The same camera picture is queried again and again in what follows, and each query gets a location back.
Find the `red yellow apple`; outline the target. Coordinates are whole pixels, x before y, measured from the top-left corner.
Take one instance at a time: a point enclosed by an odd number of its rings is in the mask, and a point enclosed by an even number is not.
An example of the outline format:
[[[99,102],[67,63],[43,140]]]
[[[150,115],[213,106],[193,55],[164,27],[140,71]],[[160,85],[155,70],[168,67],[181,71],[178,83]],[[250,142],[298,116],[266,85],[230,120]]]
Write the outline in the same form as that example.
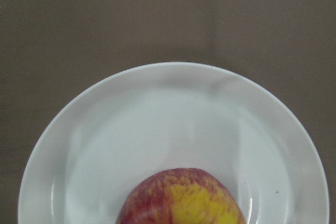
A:
[[[159,172],[127,196],[117,223],[246,223],[237,202],[214,176],[197,168]]]

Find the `white plate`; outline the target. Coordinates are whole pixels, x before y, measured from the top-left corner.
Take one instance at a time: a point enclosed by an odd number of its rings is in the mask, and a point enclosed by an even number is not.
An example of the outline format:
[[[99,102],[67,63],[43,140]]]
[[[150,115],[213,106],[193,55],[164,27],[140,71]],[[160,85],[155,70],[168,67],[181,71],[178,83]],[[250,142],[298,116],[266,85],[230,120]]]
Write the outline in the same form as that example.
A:
[[[330,223],[327,180],[304,127],[274,95],[233,72],[166,62],[114,74],[47,126],[28,160],[19,223],[114,223],[151,175],[216,177],[248,223]]]

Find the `brown paper table cover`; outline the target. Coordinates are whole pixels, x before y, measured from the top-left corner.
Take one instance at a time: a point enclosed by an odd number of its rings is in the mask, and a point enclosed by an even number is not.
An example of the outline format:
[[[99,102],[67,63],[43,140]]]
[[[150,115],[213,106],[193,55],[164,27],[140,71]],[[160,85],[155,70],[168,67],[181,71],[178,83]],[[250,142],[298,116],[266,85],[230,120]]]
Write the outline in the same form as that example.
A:
[[[1,0],[1,223],[40,135],[74,97],[155,62],[217,66],[299,119],[335,223],[335,0]]]

